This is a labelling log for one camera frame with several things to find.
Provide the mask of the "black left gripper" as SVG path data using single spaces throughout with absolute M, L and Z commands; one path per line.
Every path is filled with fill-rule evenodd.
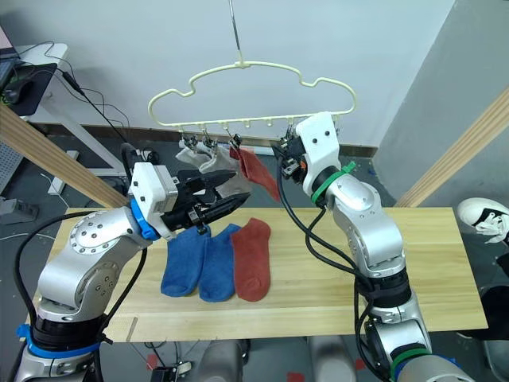
M 240 208 L 251 195 L 238 193 L 230 195 L 215 203 L 213 192 L 236 175 L 234 170 L 214 170 L 201 173 L 199 170 L 180 170 L 177 178 L 177 199 L 170 212 L 161 218 L 171 232 L 181 228 L 199 227 L 220 220 Z

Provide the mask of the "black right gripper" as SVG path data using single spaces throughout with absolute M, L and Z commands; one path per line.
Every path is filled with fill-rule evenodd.
M 282 177 L 291 179 L 296 184 L 302 184 L 307 175 L 305 148 L 300 137 L 280 138 L 271 144 L 276 158 L 282 158 L 279 169 Z

